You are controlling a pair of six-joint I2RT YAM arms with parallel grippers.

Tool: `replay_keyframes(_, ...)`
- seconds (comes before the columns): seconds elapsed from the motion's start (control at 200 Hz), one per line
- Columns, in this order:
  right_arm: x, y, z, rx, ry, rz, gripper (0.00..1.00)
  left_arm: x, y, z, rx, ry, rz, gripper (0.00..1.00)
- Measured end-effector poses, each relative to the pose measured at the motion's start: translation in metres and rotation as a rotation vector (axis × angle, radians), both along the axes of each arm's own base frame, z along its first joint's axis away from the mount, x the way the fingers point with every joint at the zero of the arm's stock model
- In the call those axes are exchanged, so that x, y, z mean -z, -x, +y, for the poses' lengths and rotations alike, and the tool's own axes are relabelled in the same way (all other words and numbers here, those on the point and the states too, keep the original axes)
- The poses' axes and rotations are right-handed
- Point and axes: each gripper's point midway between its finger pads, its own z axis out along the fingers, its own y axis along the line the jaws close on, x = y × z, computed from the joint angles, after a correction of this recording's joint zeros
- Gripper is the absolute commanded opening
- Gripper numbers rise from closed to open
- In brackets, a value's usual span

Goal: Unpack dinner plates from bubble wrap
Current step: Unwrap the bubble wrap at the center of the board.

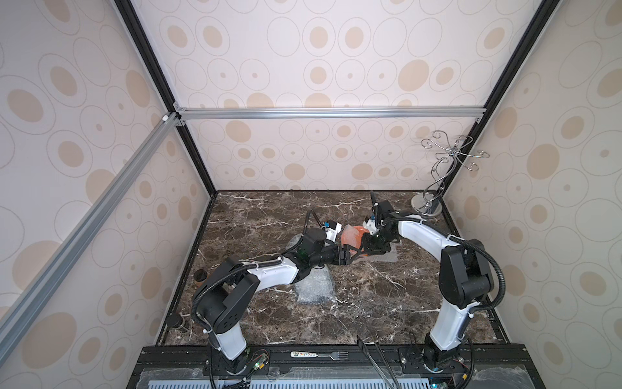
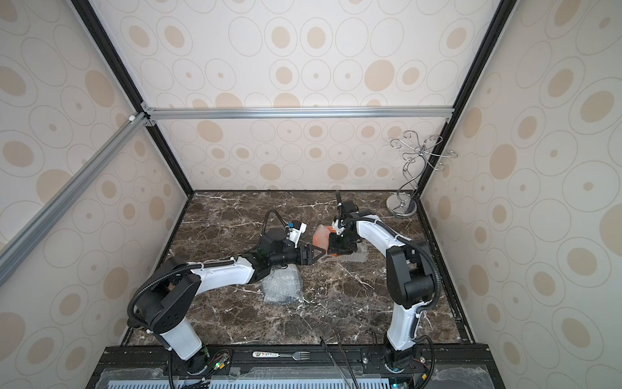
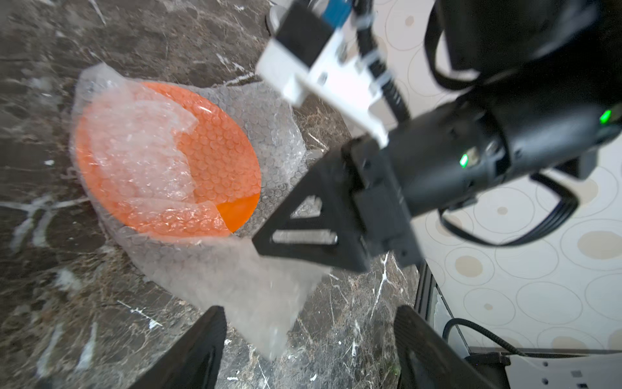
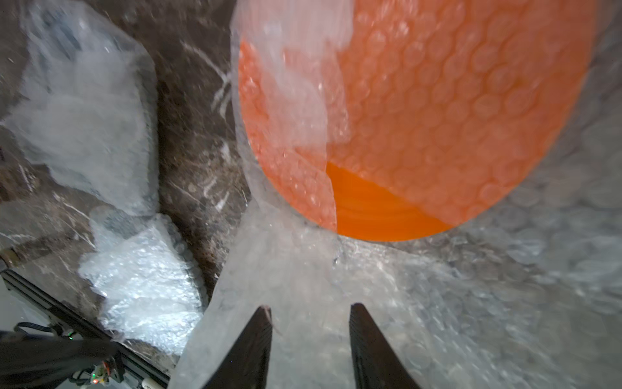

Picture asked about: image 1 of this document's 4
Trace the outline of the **bubble wrap sheet around orange plate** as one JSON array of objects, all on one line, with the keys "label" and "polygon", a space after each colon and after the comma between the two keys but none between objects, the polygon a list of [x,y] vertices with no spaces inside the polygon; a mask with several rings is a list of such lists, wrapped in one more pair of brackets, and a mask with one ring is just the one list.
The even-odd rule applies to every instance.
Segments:
[{"label": "bubble wrap sheet around orange plate", "polygon": [[348,253],[349,264],[365,257],[389,253],[391,244],[398,241],[397,229],[390,226],[372,233],[364,226],[347,225],[340,237],[341,246]]}]

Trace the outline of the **orange dinner plate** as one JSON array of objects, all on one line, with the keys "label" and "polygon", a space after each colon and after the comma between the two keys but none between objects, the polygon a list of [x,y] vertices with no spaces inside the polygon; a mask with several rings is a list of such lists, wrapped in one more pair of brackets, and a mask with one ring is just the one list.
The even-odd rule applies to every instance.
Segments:
[{"label": "orange dinner plate", "polygon": [[369,230],[363,226],[346,225],[341,233],[340,241],[343,246],[348,245],[356,249],[361,249],[362,238]]}]

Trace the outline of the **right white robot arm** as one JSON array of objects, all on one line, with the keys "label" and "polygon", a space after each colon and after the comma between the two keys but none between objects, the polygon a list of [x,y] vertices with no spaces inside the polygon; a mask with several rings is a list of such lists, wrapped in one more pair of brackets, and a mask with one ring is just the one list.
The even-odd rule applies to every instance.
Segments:
[{"label": "right white robot arm", "polygon": [[374,193],[370,197],[372,216],[364,224],[368,232],[361,238],[363,254],[385,254],[393,242],[406,239],[440,264],[438,287],[443,301],[422,351],[424,365],[436,373],[458,356],[475,313],[501,304],[506,294],[505,275],[479,240],[444,235],[423,217],[399,212]]}]

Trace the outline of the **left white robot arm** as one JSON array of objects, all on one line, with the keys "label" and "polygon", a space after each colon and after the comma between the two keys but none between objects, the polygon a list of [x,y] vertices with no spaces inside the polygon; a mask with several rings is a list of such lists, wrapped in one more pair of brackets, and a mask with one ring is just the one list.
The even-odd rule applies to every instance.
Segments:
[{"label": "left white robot arm", "polygon": [[361,255],[361,248],[338,244],[340,233],[340,223],[322,222],[310,210],[301,236],[290,247],[261,260],[228,257],[202,282],[192,297],[190,316],[234,374],[244,371],[249,363],[240,321],[254,295],[275,286],[293,285],[326,265],[351,264]]}]

